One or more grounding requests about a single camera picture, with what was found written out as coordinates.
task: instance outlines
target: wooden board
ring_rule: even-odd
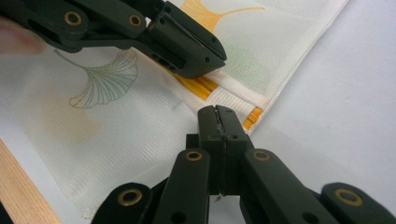
[[[61,223],[1,139],[0,201],[16,224]]]

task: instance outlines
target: white background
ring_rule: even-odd
[[[0,104],[0,138],[55,212],[66,224],[89,223],[15,123]],[[307,187],[345,182],[396,215],[396,1],[350,0],[251,139]],[[237,198],[210,205],[209,223],[243,223]]]

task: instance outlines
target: yellow stripe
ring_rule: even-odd
[[[178,74],[170,72],[185,88],[193,92],[199,98],[206,100],[210,93],[215,90],[219,84],[207,77],[198,77],[194,79],[184,78]]]
[[[258,107],[254,108],[251,113],[248,115],[247,119],[245,120],[244,128],[250,130],[251,127],[259,120],[260,115],[262,114],[262,110]]]

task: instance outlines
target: ginkgo leaf pattern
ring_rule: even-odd
[[[180,8],[212,34],[215,32],[219,20],[226,15],[243,10],[265,9],[264,7],[246,7],[224,13],[215,13],[207,9],[201,0],[186,0]]]
[[[138,74],[137,55],[132,50],[120,50],[112,62],[98,67],[79,65],[64,57],[58,50],[55,52],[83,69],[88,76],[84,91],[69,100],[69,104],[75,108],[86,109],[120,99],[129,90]]]

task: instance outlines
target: clamp arm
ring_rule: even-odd
[[[134,47],[188,78],[220,68],[227,59],[214,35],[162,0],[2,0],[0,14],[57,49]]]
[[[115,189],[93,224],[204,224],[209,195],[239,195],[247,224],[396,224],[362,190],[343,183],[321,194],[307,189],[271,151],[255,148],[235,113],[224,106],[198,112],[198,134],[188,134],[168,179],[153,189],[135,183]]]

